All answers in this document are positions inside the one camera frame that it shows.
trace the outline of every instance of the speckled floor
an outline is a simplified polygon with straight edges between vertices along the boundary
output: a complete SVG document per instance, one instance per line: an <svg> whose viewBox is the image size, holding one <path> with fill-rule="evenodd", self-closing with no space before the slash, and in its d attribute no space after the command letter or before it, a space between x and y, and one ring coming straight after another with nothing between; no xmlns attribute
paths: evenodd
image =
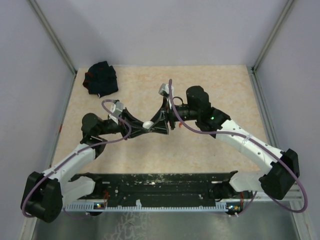
<svg viewBox="0 0 320 240"><path fill-rule="evenodd" d="M53 164L68 155L82 139L81 120L87 113L102 119L104 99L119 99L135 117L148 121L162 103L162 83L173 80L174 95L186 101L186 89L200 85L211 105L229 114L248 132L266 141L263 124L245 65L115 67L119 91L102 98L89 95L82 86L87 68L80 68L58 141ZM188 122L196 128L194 122ZM120 134L104 136L107 140ZM81 173L214 173L253 171L258 167L227 144L198 135L185 127L169 135L145 134L110 144Z"/></svg>

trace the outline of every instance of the gray wall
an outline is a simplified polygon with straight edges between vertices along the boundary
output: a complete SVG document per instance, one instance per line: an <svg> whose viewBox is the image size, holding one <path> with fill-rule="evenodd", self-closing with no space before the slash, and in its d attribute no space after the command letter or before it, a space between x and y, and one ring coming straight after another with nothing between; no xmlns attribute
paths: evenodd
<svg viewBox="0 0 320 240"><path fill-rule="evenodd" d="M25 0L0 7L0 234L15 240L26 179L49 163L72 73Z"/></svg>
<svg viewBox="0 0 320 240"><path fill-rule="evenodd" d="M258 70L277 137L299 154L320 237L320 1L298 0Z"/></svg>
<svg viewBox="0 0 320 240"><path fill-rule="evenodd" d="M252 66L286 0L37 0L75 67Z"/></svg>

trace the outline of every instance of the metal corner post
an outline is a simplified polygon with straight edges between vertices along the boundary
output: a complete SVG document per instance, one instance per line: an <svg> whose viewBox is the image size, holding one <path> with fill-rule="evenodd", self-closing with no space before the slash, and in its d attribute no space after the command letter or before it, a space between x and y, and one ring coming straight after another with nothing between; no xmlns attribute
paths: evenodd
<svg viewBox="0 0 320 240"><path fill-rule="evenodd" d="M53 30L53 28L49 24L46 16L44 15L42 9L39 6L39 4L36 2L36 0L27 0L27 2L29 3L30 7L32 8L34 14L39 19L44 30L48 34L48 37L50 38L52 44L54 45L54 47L56 48L56 50L58 51L58 53L62 57L64 63L68 66L68 68L70 69L70 71L72 73L76 74L77 70L76 70L70 56L68 55L68 53L67 53L66 49L64 48L64 46L62 45L62 43L59 41L57 34L55 33L55 31Z"/></svg>
<svg viewBox="0 0 320 240"><path fill-rule="evenodd" d="M262 61L264 60L265 56L268 53L269 48L271 47L272 43L274 42L277 34L279 33L280 28L282 27L282 25L284 24L285 20L287 19L287 17L289 16L291 10L293 9L294 3L296 2L296 0L288 0L278 18L278 20L276 21L267 41L265 42L257 60L254 63L254 66L252 67L252 71L255 74L260 66L260 64L262 63Z"/></svg>

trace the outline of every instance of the black cloth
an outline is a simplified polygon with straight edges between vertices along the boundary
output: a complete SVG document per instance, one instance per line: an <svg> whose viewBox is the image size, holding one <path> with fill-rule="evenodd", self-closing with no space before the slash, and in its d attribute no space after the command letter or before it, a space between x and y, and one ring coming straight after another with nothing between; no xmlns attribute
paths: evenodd
<svg viewBox="0 0 320 240"><path fill-rule="evenodd" d="M97 94L99 98L118 91L116 71L107 61L94 64L85 73L82 84L89 94Z"/></svg>

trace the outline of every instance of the white plastic piece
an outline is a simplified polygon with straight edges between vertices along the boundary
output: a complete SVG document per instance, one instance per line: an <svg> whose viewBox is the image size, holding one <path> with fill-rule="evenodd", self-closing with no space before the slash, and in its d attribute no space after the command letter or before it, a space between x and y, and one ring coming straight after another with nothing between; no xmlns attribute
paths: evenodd
<svg viewBox="0 0 320 240"><path fill-rule="evenodd" d="M174 94L175 93L175 88L172 85L171 85L171 90L172 90L172 97L174 97L175 96L175 94ZM166 99L168 100L169 106L170 106L170 109L171 109L172 108L172 103L171 103L170 98L169 98L169 84L162 83L158 93L161 96L167 96Z"/></svg>
<svg viewBox="0 0 320 240"><path fill-rule="evenodd" d="M111 106L110 111L116 115L116 116L120 116L120 114L122 113L122 111L124 110L124 104L122 102L117 101L116 103L114 103ZM116 123L119 124L119 120L114 116L109 114L109 117Z"/></svg>
<svg viewBox="0 0 320 240"><path fill-rule="evenodd" d="M264 190L259 182L259 178L263 175L262 171L237 172L231 177L229 184L236 192L263 192Z"/></svg>
<svg viewBox="0 0 320 240"><path fill-rule="evenodd" d="M145 129L149 129L152 127L152 125L154 124L153 121L145 121L143 124L142 124L142 127L145 128Z"/></svg>
<svg viewBox="0 0 320 240"><path fill-rule="evenodd" d="M91 194L95 189L95 181L86 176L81 176L77 180L68 182L62 188L63 207L71 204L77 199Z"/></svg>
<svg viewBox="0 0 320 240"><path fill-rule="evenodd" d="M60 168L56 173L51 175L50 179L57 179L60 182L60 187L63 188L67 182L78 173L85 165L91 163L96 158L96 152L92 148L88 148L80 153L79 150L88 147L87 144L79 144L73 152L71 152L67 157L65 157L58 164L45 170L43 173L46 176L52 172L56 167L58 167L64 160L66 160L73 153L77 153L72 159L70 159L62 168Z"/></svg>
<svg viewBox="0 0 320 240"><path fill-rule="evenodd" d="M135 206L136 206L137 208L141 208L141 207L142 207L142 204L141 204L140 199L138 199L138 200L135 201Z"/></svg>
<svg viewBox="0 0 320 240"><path fill-rule="evenodd" d="M243 134L245 136L250 136L250 134L243 130L242 127L237 125L233 120L227 120L222 124L222 129L217 130L220 131L228 131L228 132L237 132ZM270 146L269 144L259 140L258 138L251 136L251 139L254 139L277 157L281 158L281 150ZM248 157L251 161L253 161L264 174L267 174L270 169L272 168L271 163L276 162L276 160L263 151L260 147L252 143L251 141L245 141L244 138L236 135L229 135L229 134L217 134L216 139L219 139L230 146L234 147L235 149L239 150L240 153Z"/></svg>

